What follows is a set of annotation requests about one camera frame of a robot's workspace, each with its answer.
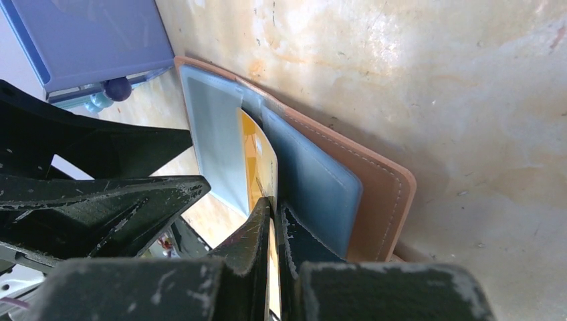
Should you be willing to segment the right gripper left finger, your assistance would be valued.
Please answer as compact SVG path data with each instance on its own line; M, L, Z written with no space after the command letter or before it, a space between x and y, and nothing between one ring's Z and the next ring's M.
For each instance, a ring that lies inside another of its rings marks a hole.
M223 263L213 320L267 320L270 219L271 203L262 197L247 221L209 254Z

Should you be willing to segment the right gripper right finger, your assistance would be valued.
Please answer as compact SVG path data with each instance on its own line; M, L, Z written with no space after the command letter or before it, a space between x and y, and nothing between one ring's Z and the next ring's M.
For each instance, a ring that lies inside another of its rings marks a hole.
M275 213L281 319L291 320L294 284L306 262L343 262L297 219L291 205L280 203Z

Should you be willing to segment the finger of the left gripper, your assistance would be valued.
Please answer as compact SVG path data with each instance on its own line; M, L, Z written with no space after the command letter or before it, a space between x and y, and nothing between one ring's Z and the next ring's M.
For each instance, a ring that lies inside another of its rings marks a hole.
M200 175L39 180L1 176L1 246L13 261L135 257L210 191Z
M188 130L79 116L1 81L1 173L50 176L58 155L95 179L147 177L193 145Z

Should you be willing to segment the purple blue card box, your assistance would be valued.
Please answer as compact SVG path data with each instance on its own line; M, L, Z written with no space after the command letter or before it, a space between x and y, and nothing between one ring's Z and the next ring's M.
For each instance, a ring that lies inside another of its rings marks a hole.
M135 86L173 66L154 1L2 1L1 12L52 104L97 94L115 78Z

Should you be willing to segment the light blue card box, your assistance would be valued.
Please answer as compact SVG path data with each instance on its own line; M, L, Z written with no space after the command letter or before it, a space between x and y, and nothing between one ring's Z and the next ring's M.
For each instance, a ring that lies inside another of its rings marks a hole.
M111 80L46 92L45 99L48 103L64 110L81 105L90 112L98 113L115 102L128 99L135 87L158 77L171 68L172 66L167 66Z

